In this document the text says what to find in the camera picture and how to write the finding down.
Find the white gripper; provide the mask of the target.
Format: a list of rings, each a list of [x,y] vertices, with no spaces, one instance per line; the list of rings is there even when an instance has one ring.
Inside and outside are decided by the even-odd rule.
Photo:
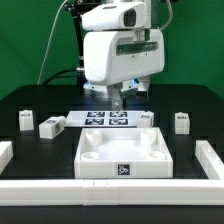
[[[164,68],[161,31],[151,29],[148,41],[135,42],[135,37],[135,31],[131,30],[89,32],[84,38],[85,77],[91,84],[108,86],[115,111],[122,109],[122,98],[120,87],[113,84],[139,78],[136,98],[145,102],[149,89],[147,75],[161,72]]]

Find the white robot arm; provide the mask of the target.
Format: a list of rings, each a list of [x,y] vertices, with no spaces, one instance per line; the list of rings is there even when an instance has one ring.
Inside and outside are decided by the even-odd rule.
[[[149,76],[163,70],[164,38],[152,26],[153,0],[107,0],[82,16],[84,73],[88,82],[107,88],[112,108],[123,108],[122,87],[138,79],[137,96],[146,100]]]

